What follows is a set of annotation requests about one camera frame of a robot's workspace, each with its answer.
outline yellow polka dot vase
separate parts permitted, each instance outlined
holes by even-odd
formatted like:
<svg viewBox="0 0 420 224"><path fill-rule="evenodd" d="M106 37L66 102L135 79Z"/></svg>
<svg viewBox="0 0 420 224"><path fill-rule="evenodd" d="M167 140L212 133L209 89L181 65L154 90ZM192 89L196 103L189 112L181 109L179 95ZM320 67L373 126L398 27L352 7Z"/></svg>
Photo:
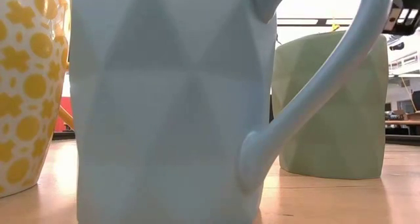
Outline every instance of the yellow polka dot vase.
<svg viewBox="0 0 420 224"><path fill-rule="evenodd" d="M68 59L70 0L0 0L0 198L37 183Z"/></svg>

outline green faceted vase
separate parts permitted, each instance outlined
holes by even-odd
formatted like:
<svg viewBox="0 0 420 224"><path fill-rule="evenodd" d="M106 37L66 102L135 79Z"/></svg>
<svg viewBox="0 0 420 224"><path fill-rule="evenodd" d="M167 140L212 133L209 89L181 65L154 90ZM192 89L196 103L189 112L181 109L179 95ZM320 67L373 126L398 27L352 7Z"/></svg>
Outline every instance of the green faceted vase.
<svg viewBox="0 0 420 224"><path fill-rule="evenodd" d="M274 117L318 71L344 33L310 35L276 49ZM282 169L336 179L380 177L387 84L387 40L382 35L353 78L283 147Z"/></svg>

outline light blue mug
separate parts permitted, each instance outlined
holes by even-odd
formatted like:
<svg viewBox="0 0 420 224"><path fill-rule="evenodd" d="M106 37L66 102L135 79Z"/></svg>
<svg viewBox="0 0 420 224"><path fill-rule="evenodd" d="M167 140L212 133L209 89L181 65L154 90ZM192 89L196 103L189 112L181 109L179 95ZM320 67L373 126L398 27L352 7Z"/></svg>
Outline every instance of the light blue mug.
<svg viewBox="0 0 420 224"><path fill-rule="evenodd" d="M252 223L282 144L351 76L392 0L362 0L268 125L281 0L73 0L79 224Z"/></svg>

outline wooden floor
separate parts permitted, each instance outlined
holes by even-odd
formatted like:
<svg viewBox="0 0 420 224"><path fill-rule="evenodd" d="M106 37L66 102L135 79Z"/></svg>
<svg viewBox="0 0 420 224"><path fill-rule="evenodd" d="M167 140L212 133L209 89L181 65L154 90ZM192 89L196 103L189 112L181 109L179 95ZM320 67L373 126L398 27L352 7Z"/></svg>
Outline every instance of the wooden floor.
<svg viewBox="0 0 420 224"><path fill-rule="evenodd" d="M76 177L75 142L53 143L38 186L0 199L0 223L76 224ZM293 175L276 161L255 223L420 223L420 146L387 146L382 178L364 181Z"/></svg>

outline red object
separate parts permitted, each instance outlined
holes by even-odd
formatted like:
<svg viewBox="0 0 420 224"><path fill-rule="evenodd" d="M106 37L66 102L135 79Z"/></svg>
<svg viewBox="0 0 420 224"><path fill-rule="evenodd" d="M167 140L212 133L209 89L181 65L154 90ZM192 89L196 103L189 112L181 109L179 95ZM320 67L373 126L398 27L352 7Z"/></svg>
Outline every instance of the red object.
<svg viewBox="0 0 420 224"><path fill-rule="evenodd" d="M70 115L73 116L72 104L70 102L69 97L62 97L60 104ZM64 125L63 120L61 120L61 118L58 117L57 122L55 124L54 132L63 132L65 130L66 130L66 126Z"/></svg>

